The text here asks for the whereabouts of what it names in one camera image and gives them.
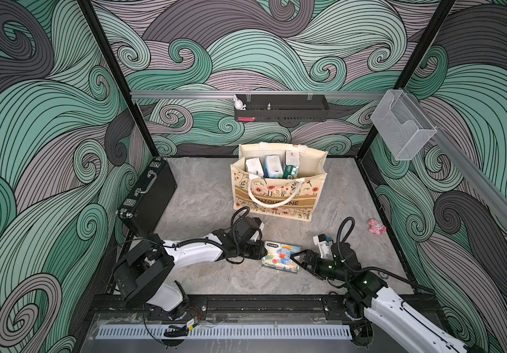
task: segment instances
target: wire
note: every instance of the wire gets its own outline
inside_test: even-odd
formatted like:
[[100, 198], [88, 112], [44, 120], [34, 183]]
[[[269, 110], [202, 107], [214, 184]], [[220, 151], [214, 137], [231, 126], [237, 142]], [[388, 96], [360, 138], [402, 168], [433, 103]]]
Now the wire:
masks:
[[335, 284], [330, 283], [330, 279], [328, 279], [328, 284], [331, 285], [332, 287], [338, 288], [338, 289], [341, 289], [341, 288], [345, 287], [345, 283], [342, 284], [342, 285], [340, 285], [340, 286], [336, 286]]
[[189, 307], [189, 309], [193, 309], [194, 311], [196, 311], [196, 313], [199, 314], [199, 320], [200, 320], [200, 318], [202, 317], [202, 314], [200, 313], [200, 311], [198, 311], [195, 307]]
[[161, 343], [163, 344], [165, 347], [167, 347], [167, 345], [161, 340], [161, 338], [157, 338], [155, 337], [154, 335], [152, 335], [152, 333], [150, 332], [149, 328], [147, 328], [147, 324], [145, 323], [145, 303], [142, 305], [142, 319], [144, 320], [144, 326], [145, 326], [145, 330], [147, 331], [147, 333], [153, 338], [155, 339], [156, 342], [158, 343]]
[[[245, 211], [243, 214], [241, 214], [238, 218], [237, 218], [237, 221], [234, 222], [234, 219], [236, 218], [236, 216], [242, 212], [242, 211]], [[230, 226], [232, 227], [232, 237], [234, 239], [234, 244], [236, 245], [236, 256], [235, 257], [238, 257], [238, 255], [240, 254], [240, 242], [237, 240], [237, 230], [236, 230], [236, 227], [238, 225], [238, 223], [243, 220], [243, 218], [245, 216], [247, 216], [248, 214], [250, 213], [250, 208], [248, 206], [244, 206], [240, 209], [238, 209], [236, 212], [234, 212], [234, 214], [232, 215], [232, 218], [230, 220]], [[242, 257], [242, 261], [240, 262], [235, 262], [235, 261], [232, 261], [232, 260], [229, 260], [229, 259], [226, 259], [226, 261], [228, 261], [229, 263], [232, 263], [234, 265], [238, 265], [238, 264], [241, 264], [243, 263], [244, 261], [244, 257]]]
[[177, 245], [175, 245], [174, 248], [175, 249], [179, 249], [180, 247], [183, 247], [183, 246], [189, 245], [189, 244], [193, 244], [193, 243], [204, 243], [204, 244], [214, 245], [215, 247], [219, 248], [220, 250], [222, 250], [223, 252], [225, 252], [229, 256], [231, 256], [233, 258], [236, 257], [235, 254], [232, 254], [228, 249], [226, 249], [225, 247], [223, 247], [222, 244], [216, 243], [214, 240], [211, 240], [211, 239], [208, 239], [208, 238], [196, 238], [196, 239], [183, 240], [182, 242], [177, 243]]
[[349, 230], [348, 232], [345, 234], [344, 238], [342, 239], [342, 243], [345, 243], [345, 241], [348, 239], [348, 236], [351, 234], [352, 230], [353, 230], [353, 227], [355, 227], [356, 225], [356, 221], [353, 219], [353, 217], [347, 217], [346, 219], [344, 219], [342, 221], [342, 224], [340, 224], [340, 228], [338, 229], [338, 234], [342, 234], [342, 230], [344, 230], [344, 226], [345, 224], [348, 222], [348, 221], [351, 221], [352, 224], [351, 226], [349, 227]]
[[176, 249], [176, 247], [175, 247], [175, 246], [169, 246], [169, 245], [165, 245], [165, 244], [159, 244], [159, 243], [156, 243], [156, 242], [154, 242], [154, 241], [152, 241], [152, 240], [149, 240], [149, 239], [147, 239], [147, 238], [134, 238], [134, 239], [130, 239], [130, 240], [127, 240], [127, 241], [125, 241], [125, 242], [122, 242], [122, 243], [120, 243], [120, 244], [115, 245], [112, 249], [110, 249], [110, 250], [107, 252], [107, 254], [104, 256], [104, 258], [106, 258], [108, 255], [110, 255], [110, 253], [111, 253], [112, 251], [116, 250], [116, 248], [117, 248], [118, 246], [122, 246], [122, 245], [124, 245], [124, 244], [126, 244], [126, 243], [130, 243], [130, 242], [133, 242], [133, 241], [136, 241], [136, 240], [145, 240], [145, 241], [148, 241], [148, 242], [150, 242], [150, 243], [152, 243], [152, 244], [155, 244], [155, 245], [159, 245], [159, 246], [162, 246], [162, 247], [168, 247], [168, 248], [170, 248], [170, 249]]
[[367, 322], [367, 323], [365, 323], [365, 324], [363, 324], [363, 325], [360, 325], [360, 326], [357, 326], [357, 327], [354, 327], [354, 328], [350, 328], [350, 329], [351, 329], [351, 331], [355, 331], [355, 330], [357, 330], [357, 329], [361, 329], [361, 328], [363, 328], [363, 327], [365, 327], [365, 326], [367, 326], [367, 325], [371, 325], [371, 324], [372, 324], [372, 322], [371, 322], [371, 321], [369, 321], [369, 322]]
[[175, 325], [169, 325], [170, 329], [173, 329], [172, 331], [166, 331], [163, 335], [165, 337], [169, 338], [176, 338], [176, 337], [185, 337], [188, 335], [189, 330], [186, 325], [178, 327]]
[[[412, 313], [411, 313], [410, 311], [406, 310], [406, 308], [403, 306], [403, 304], [404, 304], [404, 303], [406, 303], [406, 302], [405, 302], [405, 301], [403, 301], [402, 303], [400, 303], [400, 307], [401, 307], [403, 310], [405, 310], [405, 311], [406, 311], [406, 313], [407, 313], [408, 315], [412, 316], [412, 318], [413, 318], [414, 320], [416, 320], [416, 321], [420, 322], [420, 324], [421, 324], [422, 326], [424, 326], [425, 328], [427, 328], [427, 329], [428, 329], [428, 331], [432, 332], [432, 333], [433, 333], [434, 335], [436, 335], [436, 336], [437, 336], [437, 337], [438, 337], [438, 338], [439, 338], [442, 342], [446, 343], [446, 345], [447, 345], [447, 343], [448, 343], [448, 342], [447, 342], [447, 341], [446, 341], [446, 340], [445, 340], [442, 336], [440, 336], [440, 335], [438, 335], [437, 333], [435, 333], [434, 331], [432, 331], [432, 329], [431, 329], [431, 328], [429, 328], [428, 326], [426, 326], [426, 324], [425, 324], [424, 322], [422, 322], [422, 321], [418, 320], [418, 319], [417, 319], [414, 315], [412, 315]], [[451, 345], [451, 347], [452, 347], [452, 348], [453, 348], [456, 352], [458, 351], [457, 349], [455, 349], [455, 348], [454, 348], [453, 344]]]
[[352, 217], [347, 217], [346, 219], [344, 219], [342, 221], [342, 224], [340, 224], [340, 228], [338, 228], [338, 233], [336, 235], [336, 247], [338, 249], [338, 255], [340, 256], [340, 260], [342, 262], [342, 264], [344, 265], [344, 267], [346, 267], [350, 272], [352, 273], [362, 273], [362, 272], [368, 272], [368, 271], [379, 271], [379, 272], [383, 272], [395, 279], [398, 279], [399, 281], [402, 281], [402, 282], [405, 282], [417, 289], [422, 289], [423, 291], [425, 292], [429, 292], [429, 293], [435, 293], [433, 291], [432, 288], [428, 288], [426, 286], [423, 286], [423, 285], [420, 285], [416, 282], [413, 282], [413, 281], [410, 281], [402, 276], [399, 276], [398, 274], [395, 274], [395, 273], [392, 273], [392, 272], [389, 272], [383, 268], [380, 268], [380, 267], [375, 267], [375, 266], [368, 266], [368, 267], [363, 267], [361, 269], [354, 269], [354, 268], [351, 268], [346, 262], [345, 262], [345, 258], [344, 256], [342, 255], [342, 251], [340, 250], [340, 236], [342, 235], [342, 230], [344, 229], [344, 226], [345, 224], [351, 220], [352, 221], [352, 225], [351, 227], [349, 227], [349, 230], [348, 230], [348, 233], [346, 233], [346, 235], [344, 236], [344, 240], [342, 242], [344, 242], [348, 236], [350, 235], [350, 233], [352, 232], [353, 230], [353, 227], [355, 226], [355, 221], [353, 220]]

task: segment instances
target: briefcase handle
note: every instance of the briefcase handle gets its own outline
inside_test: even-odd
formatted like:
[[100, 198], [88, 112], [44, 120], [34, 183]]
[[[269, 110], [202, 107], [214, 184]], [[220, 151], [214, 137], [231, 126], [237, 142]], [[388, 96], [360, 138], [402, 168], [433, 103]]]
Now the briefcase handle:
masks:
[[145, 190], [142, 190], [141, 187], [138, 187], [136, 189], [136, 192], [135, 194], [147, 194], [147, 192], [150, 190], [151, 186], [153, 185], [153, 183], [155, 182], [155, 180], [157, 179], [157, 174], [154, 172], [154, 171], [148, 171], [148, 175], [147, 177], [150, 178], [151, 176], [153, 176], [153, 178], [149, 181], [149, 184], [148, 186], [145, 188]]

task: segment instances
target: gray floor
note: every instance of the gray floor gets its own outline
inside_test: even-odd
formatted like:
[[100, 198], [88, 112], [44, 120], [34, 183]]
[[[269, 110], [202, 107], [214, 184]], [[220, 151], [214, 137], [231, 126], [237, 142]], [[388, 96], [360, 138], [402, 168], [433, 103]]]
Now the gray floor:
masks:
[[[169, 159], [179, 187], [156, 228], [162, 239], [190, 239], [229, 226], [234, 213], [230, 164], [236, 160]], [[312, 222], [259, 215], [265, 223], [263, 239], [318, 252], [312, 237], [325, 233], [334, 238], [342, 220], [352, 216], [356, 226], [349, 243], [361, 264], [404, 276], [387, 234], [378, 236], [367, 231], [368, 221], [379, 219], [379, 215], [355, 161], [328, 158], [325, 170], [328, 176]], [[226, 261], [201, 263], [175, 270], [167, 280], [178, 280], [188, 294], [327, 294], [336, 290], [302, 269], [298, 274], [287, 273], [262, 267], [253, 260], [240, 265]], [[387, 279], [387, 283], [399, 294], [413, 293], [409, 285], [397, 279]]]

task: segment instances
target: vent grille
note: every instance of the vent grille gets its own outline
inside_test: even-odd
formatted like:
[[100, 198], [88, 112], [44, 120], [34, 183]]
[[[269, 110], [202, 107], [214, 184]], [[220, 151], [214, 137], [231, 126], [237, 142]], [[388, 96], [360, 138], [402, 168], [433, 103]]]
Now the vent grille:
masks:
[[[147, 325], [155, 337], [171, 331], [168, 325]], [[344, 325], [199, 325], [186, 339], [340, 339], [351, 340]], [[95, 339], [153, 339], [140, 325], [102, 325]]]

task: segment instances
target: aluminum rail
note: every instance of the aluminum rail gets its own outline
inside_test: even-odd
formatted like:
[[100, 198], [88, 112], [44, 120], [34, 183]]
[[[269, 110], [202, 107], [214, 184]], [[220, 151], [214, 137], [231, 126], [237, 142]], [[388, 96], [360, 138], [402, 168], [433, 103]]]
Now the aluminum rail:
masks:
[[327, 100], [374, 101], [381, 100], [386, 91], [207, 91], [207, 90], [134, 90], [132, 99], [232, 99], [235, 94], [306, 94], [310, 100], [314, 94], [323, 94]]

